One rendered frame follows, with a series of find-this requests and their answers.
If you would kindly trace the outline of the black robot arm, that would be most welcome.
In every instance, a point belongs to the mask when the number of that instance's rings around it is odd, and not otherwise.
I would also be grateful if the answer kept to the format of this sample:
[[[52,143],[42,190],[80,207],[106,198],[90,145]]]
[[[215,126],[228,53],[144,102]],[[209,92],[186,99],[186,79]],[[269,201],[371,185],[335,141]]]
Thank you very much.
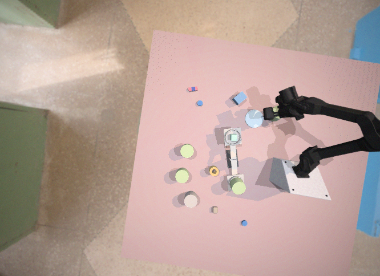
[[[280,95],[275,98],[276,103],[279,104],[277,108],[287,105],[285,114],[289,117],[295,116],[297,121],[305,118],[304,114],[326,115],[358,123],[363,134],[360,139],[326,148],[318,148],[317,145],[308,147],[300,155],[300,163],[292,166],[298,178],[309,178],[309,173],[320,164],[322,159],[359,151],[380,152],[380,120],[372,112],[329,104],[315,97],[298,96],[295,86],[279,93]]]

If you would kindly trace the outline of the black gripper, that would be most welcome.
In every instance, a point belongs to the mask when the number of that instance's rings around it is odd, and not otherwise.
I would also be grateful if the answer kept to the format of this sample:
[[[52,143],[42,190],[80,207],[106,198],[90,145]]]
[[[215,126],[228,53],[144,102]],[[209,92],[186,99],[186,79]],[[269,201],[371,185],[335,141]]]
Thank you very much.
[[[264,120],[272,120],[275,116],[279,116],[280,118],[289,117],[285,114],[285,107],[287,105],[283,105],[283,107],[279,108],[278,112],[273,111],[273,107],[266,107],[263,109]],[[277,115],[275,115],[277,114]]]

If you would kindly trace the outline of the yellow hollow cylinder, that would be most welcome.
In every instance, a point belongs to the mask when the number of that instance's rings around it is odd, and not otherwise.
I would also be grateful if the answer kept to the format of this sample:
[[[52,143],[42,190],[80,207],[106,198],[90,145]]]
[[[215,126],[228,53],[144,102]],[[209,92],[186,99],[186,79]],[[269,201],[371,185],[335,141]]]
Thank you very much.
[[[214,170],[215,169],[215,172],[212,172],[212,170]],[[210,172],[210,174],[212,175],[212,176],[217,176],[218,175],[218,173],[219,173],[219,170],[218,170],[218,168],[216,167],[216,166],[211,166],[210,168],[209,168],[209,172]]]

